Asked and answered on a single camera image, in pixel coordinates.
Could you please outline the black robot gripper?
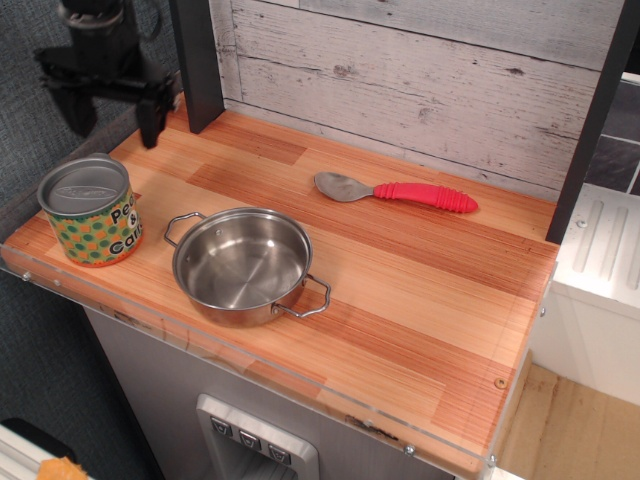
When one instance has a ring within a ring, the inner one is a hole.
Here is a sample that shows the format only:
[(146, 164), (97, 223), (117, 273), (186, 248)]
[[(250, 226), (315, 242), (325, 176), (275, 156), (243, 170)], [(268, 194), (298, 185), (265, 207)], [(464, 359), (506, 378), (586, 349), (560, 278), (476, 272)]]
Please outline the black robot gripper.
[(49, 90), (69, 128), (89, 136), (97, 123), (93, 97), (137, 103), (136, 118), (145, 148), (157, 146), (166, 117), (175, 105), (174, 75), (147, 59), (143, 42), (157, 38), (163, 17), (158, 2), (151, 8), (155, 25), (138, 29), (131, 1), (61, 1), (57, 14), (68, 28), (71, 44), (35, 52)]

